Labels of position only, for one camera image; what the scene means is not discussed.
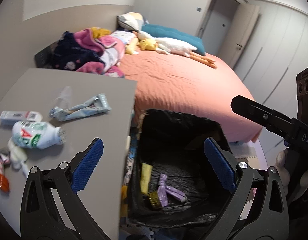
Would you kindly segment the white gloved right hand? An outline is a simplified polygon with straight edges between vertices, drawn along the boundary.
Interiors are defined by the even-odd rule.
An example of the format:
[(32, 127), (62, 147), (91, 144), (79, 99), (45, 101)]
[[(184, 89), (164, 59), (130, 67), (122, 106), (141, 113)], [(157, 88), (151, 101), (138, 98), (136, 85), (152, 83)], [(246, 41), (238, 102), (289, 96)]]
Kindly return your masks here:
[[(289, 151), (289, 148), (285, 148), (281, 152), (278, 153), (275, 161), (275, 167), (277, 168), (279, 175), (281, 177), (281, 181), (283, 184), (283, 187), (287, 188), (290, 182), (290, 173), (289, 171), (285, 168), (285, 163), (286, 163), (286, 158), (287, 158), (287, 153)], [(308, 188), (308, 171), (306, 171), (301, 179), (300, 179), (300, 187), (301, 188)]]

